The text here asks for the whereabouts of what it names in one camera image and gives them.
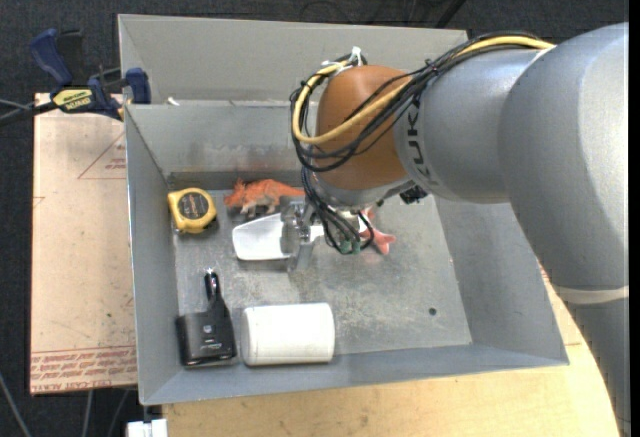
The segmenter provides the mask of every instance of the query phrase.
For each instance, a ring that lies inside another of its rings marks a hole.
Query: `pink object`
[[[386,256],[389,253],[390,245],[395,243],[396,237],[393,234],[385,234],[379,229],[373,226],[373,211],[371,209],[365,209],[362,214],[369,221],[373,228],[373,244],[378,249],[380,254]],[[366,240],[370,237],[369,229],[360,232],[360,237]]]

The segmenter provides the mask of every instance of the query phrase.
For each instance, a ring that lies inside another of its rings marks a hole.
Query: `cardboard sheet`
[[[36,117],[32,394],[137,382],[128,226],[123,123]]]

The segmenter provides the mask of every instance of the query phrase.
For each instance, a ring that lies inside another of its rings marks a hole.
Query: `yellow tape measure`
[[[179,232],[199,234],[215,220],[213,198],[200,188],[187,188],[167,195],[169,210]]]

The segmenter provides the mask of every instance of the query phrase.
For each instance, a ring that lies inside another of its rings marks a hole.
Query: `toy dinosaur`
[[[241,208],[240,213],[253,218],[258,206],[266,206],[267,214],[273,213],[283,195],[300,197],[304,196],[304,190],[293,188],[274,179],[262,179],[251,183],[238,179],[233,187],[233,193],[225,196],[224,204],[227,208]]]

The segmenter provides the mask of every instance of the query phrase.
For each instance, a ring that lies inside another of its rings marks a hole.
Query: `white cylinder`
[[[329,362],[335,348],[333,313],[326,303],[249,307],[240,332],[247,366]]]

